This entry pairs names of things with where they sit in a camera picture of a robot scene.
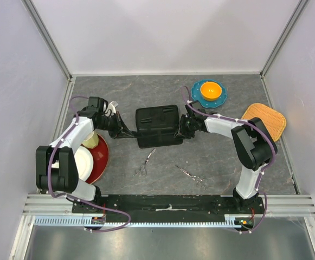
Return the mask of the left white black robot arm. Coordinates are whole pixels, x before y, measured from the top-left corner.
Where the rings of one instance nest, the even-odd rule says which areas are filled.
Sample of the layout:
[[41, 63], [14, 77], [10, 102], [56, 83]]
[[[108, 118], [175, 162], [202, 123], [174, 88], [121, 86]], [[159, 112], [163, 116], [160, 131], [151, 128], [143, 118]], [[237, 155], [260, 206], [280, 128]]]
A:
[[70, 197], [84, 201], [91, 213], [102, 209], [100, 189], [79, 178], [75, 152], [96, 129], [108, 131], [111, 138], [136, 138], [138, 133], [127, 128], [120, 113], [111, 111], [103, 98], [91, 96], [88, 105], [75, 112], [68, 128], [48, 146], [36, 150], [36, 186], [54, 197]]

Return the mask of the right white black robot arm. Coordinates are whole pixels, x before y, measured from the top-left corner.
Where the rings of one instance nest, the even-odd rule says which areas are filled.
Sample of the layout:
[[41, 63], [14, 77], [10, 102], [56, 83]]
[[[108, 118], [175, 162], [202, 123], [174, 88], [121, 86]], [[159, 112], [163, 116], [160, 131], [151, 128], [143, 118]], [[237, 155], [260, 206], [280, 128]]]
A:
[[245, 213], [259, 194], [259, 185], [265, 169], [274, 163], [277, 146], [260, 118], [241, 120], [207, 114], [199, 101], [187, 101], [186, 114], [181, 116], [175, 139], [191, 139], [195, 132], [215, 133], [234, 142], [242, 165], [238, 184], [233, 190], [232, 207]]

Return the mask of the black zip tool case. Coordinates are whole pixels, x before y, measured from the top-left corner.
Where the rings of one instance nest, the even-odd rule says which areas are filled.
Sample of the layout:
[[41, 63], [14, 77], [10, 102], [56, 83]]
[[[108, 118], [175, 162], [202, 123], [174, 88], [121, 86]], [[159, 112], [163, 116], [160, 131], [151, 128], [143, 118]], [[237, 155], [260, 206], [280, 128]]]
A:
[[175, 137], [179, 125], [177, 105], [139, 108], [135, 114], [139, 148], [181, 145]]

